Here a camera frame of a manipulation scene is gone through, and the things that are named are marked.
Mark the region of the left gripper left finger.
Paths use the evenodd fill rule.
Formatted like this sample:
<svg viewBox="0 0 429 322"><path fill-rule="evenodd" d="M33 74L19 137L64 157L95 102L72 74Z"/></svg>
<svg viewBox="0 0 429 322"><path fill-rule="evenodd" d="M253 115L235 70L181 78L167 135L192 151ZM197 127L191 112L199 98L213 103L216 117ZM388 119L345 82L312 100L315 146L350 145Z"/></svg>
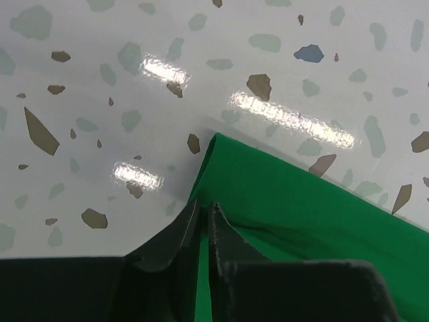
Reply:
<svg viewBox="0 0 429 322"><path fill-rule="evenodd" d="M176 321L195 318L200 212L200 203L191 201L171 224L127 255L152 321L163 321L167 312Z"/></svg>

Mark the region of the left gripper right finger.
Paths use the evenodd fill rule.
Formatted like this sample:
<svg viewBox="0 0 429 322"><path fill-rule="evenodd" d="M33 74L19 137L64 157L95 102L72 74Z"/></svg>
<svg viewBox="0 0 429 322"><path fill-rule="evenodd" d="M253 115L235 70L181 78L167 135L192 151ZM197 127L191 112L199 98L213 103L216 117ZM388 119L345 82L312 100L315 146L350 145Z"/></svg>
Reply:
<svg viewBox="0 0 429 322"><path fill-rule="evenodd" d="M244 321L252 294L254 264L270 260L228 221L218 203L208 209L208 275L213 321Z"/></svg>

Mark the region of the green t shirt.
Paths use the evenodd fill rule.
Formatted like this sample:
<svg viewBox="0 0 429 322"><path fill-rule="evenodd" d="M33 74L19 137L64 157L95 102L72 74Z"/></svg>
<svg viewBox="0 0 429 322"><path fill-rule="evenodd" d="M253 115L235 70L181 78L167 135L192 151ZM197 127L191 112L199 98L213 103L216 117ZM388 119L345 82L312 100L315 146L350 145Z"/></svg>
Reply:
<svg viewBox="0 0 429 322"><path fill-rule="evenodd" d="M219 203L276 260L358 259L383 275L401 321L428 320L428 233L279 158L216 133L190 200Z"/></svg>

